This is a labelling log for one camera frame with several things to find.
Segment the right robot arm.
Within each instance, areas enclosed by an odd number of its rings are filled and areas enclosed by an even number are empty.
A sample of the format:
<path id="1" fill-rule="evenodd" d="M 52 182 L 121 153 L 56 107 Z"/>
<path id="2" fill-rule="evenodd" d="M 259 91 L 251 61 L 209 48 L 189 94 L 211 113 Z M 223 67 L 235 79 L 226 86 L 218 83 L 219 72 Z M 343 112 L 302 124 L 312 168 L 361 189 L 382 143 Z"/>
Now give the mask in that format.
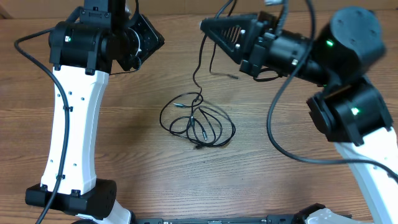
<path id="1" fill-rule="evenodd" d="M 307 100 L 316 128 L 349 165 L 374 223 L 397 222 L 397 136 L 392 116 L 366 73 L 386 48 L 381 25 L 367 9 L 334 13 L 319 34 L 283 30 L 284 18 L 261 12 L 201 22 L 201 30 L 240 70 L 273 70 L 322 88 Z"/>

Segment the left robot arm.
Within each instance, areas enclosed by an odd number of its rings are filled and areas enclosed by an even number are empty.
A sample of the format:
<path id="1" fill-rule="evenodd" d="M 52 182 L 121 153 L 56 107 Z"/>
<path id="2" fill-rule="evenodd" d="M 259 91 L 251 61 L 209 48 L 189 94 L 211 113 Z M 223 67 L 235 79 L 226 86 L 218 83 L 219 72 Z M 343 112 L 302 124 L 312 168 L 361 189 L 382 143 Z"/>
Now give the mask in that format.
<path id="1" fill-rule="evenodd" d="M 80 223 L 135 223 L 116 200 L 115 181 L 96 175 L 98 118 L 113 62 L 123 73 L 136 72 L 164 38 L 124 0 L 86 0 L 46 34 L 52 64 L 46 73 L 55 85 L 52 137 L 45 171 L 25 202 Z"/>

